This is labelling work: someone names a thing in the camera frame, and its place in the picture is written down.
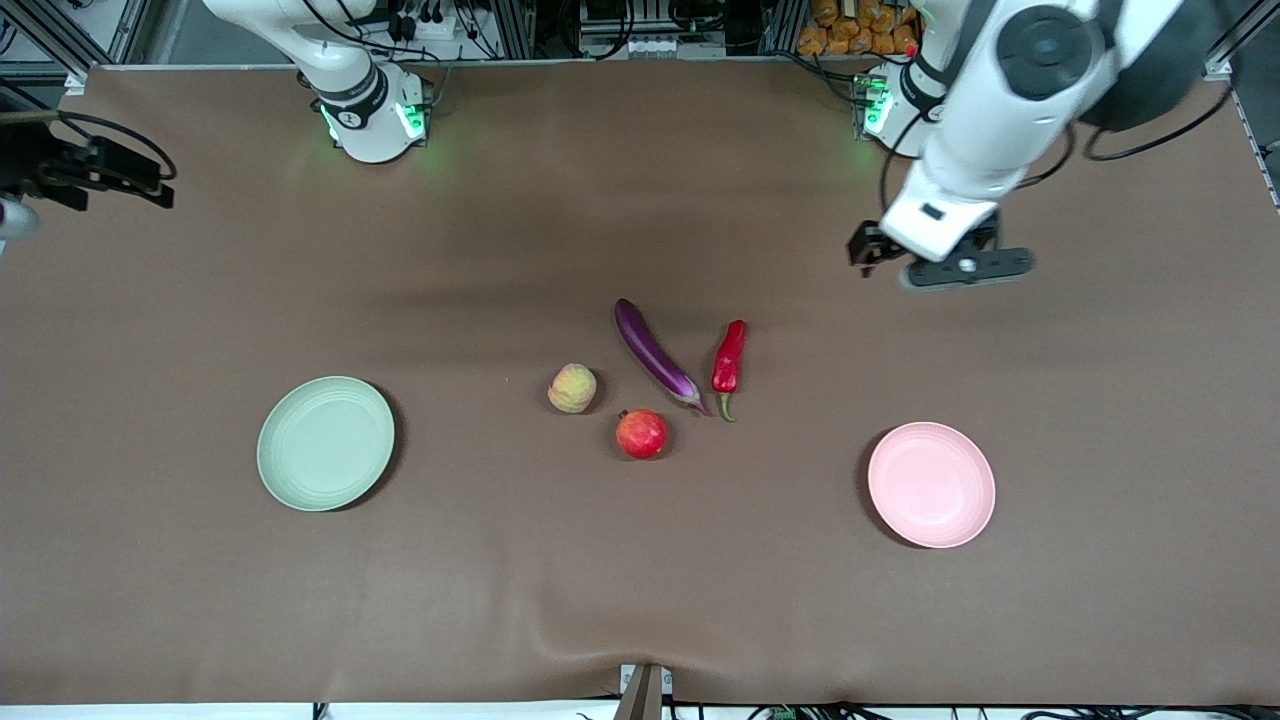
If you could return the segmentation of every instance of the red chili pepper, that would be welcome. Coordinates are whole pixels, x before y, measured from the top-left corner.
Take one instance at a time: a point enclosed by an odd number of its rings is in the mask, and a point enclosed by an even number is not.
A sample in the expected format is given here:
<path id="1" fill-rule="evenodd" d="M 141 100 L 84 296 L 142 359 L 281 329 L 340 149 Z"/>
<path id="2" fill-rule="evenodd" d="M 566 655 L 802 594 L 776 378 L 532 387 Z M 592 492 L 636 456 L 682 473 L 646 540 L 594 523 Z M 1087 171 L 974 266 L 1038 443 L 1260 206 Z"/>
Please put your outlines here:
<path id="1" fill-rule="evenodd" d="M 716 372 L 712 373 L 712 389 L 719 393 L 721 415 L 730 423 L 736 423 L 728 414 L 728 396 L 737 391 L 737 375 L 742 369 L 742 348 L 746 346 L 746 323 L 733 320 L 724 331 L 724 342 L 716 352 Z"/>

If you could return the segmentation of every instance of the eggplant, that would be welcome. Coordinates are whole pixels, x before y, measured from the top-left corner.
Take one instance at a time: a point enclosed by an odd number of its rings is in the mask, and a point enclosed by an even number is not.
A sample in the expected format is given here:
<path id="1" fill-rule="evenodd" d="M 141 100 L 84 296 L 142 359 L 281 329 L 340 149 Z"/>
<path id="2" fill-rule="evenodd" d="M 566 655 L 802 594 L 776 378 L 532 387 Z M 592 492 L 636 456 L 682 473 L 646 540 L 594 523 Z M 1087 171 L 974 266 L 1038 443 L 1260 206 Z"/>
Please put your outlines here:
<path id="1" fill-rule="evenodd" d="M 703 405 L 703 393 L 699 392 L 698 386 L 663 352 L 662 346 L 649 332 L 649 325 L 645 324 L 640 309 L 634 302 L 626 297 L 620 299 L 613 305 L 613 319 L 631 352 L 676 400 L 703 415 L 710 415 L 707 406 Z"/>

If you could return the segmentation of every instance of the pile of potatoes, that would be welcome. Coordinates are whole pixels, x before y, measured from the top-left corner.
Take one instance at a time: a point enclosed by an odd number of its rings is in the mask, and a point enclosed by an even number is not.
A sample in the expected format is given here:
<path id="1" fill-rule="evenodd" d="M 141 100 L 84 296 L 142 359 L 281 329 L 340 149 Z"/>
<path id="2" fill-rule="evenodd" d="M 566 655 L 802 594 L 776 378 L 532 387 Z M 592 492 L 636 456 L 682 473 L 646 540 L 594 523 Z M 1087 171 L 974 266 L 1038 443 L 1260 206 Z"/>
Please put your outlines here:
<path id="1" fill-rule="evenodd" d="M 878 0 L 858 0 L 858 17 L 841 13 L 837 0 L 813 0 L 813 22 L 800 31 L 800 55 L 901 55 L 919 45 L 920 17 L 915 8 Z"/>

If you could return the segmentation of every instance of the brown tabletop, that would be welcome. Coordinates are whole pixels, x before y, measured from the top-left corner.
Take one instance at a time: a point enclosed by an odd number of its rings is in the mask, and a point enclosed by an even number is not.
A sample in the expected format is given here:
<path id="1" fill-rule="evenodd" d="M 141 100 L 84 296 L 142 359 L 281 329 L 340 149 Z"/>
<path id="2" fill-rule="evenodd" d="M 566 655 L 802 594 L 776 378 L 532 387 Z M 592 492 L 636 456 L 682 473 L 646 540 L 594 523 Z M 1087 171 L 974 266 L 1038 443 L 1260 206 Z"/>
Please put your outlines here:
<path id="1" fill-rule="evenodd" d="M 1280 233 L 1231 109 L 1010 199 L 1025 282 L 906 295 L 845 261 L 882 150 L 790 65 L 463 69 L 383 167 L 289 72 L 73 106 L 182 174 L 0 258 L 5 702 L 595 696 L 637 660 L 718 702 L 1280 702 Z M 703 380 L 751 324 L 736 425 L 639 370 L 620 296 Z M 568 361 L 590 415 L 547 404 Z M 402 445 L 305 514 L 255 442 L 329 374 Z M 613 450 L 627 407 L 668 457 Z M 872 518 L 869 443 L 922 419 L 996 473 L 957 550 Z"/>

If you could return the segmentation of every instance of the red fruit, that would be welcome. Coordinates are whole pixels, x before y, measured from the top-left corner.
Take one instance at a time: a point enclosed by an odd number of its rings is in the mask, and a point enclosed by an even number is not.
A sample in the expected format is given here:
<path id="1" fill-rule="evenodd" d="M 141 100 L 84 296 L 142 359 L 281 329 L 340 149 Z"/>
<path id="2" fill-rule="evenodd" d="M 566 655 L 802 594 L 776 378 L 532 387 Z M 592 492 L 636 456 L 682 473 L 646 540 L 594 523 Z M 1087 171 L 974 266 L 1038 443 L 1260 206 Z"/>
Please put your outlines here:
<path id="1" fill-rule="evenodd" d="M 667 445 L 667 423 L 653 410 L 622 411 L 613 437 L 618 447 L 636 460 L 649 460 Z"/>

